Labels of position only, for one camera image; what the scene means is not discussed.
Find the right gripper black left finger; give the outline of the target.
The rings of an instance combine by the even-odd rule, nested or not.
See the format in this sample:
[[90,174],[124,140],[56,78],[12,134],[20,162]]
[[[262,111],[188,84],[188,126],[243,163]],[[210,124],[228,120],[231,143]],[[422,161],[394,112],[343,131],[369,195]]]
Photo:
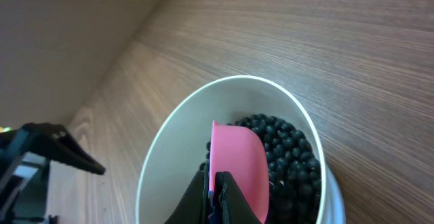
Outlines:
[[208,222],[208,190],[208,171],[198,170],[165,224],[206,224]]

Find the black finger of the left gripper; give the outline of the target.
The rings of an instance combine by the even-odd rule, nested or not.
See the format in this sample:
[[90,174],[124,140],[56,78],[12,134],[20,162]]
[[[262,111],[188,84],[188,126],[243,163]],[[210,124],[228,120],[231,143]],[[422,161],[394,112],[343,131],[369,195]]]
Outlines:
[[25,151],[92,174],[103,175],[106,171],[61,124],[28,123],[21,127],[20,132],[24,133]]

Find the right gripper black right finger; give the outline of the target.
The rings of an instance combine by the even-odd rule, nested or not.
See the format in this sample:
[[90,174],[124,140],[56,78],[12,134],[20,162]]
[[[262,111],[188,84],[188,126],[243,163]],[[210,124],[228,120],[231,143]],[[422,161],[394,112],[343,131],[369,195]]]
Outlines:
[[213,224],[261,224],[230,172],[217,172]]

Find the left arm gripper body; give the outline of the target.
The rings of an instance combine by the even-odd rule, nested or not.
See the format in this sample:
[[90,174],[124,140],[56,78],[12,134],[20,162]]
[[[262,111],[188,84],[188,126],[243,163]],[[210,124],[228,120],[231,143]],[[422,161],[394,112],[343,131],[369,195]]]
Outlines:
[[24,155],[31,151],[31,147],[42,135],[42,132],[25,129],[1,133],[1,224],[13,224],[16,221],[43,224],[58,222],[57,216],[19,217],[14,212],[23,187],[31,179],[16,174],[16,169],[22,164]]

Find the pink scoop with blue handle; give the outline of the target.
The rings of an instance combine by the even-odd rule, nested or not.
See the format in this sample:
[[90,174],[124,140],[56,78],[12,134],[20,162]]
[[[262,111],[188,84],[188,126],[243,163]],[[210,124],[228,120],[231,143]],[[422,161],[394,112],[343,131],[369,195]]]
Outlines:
[[253,215],[264,223],[269,211],[269,169],[258,135],[242,126],[213,122],[210,180],[217,172],[230,172]]

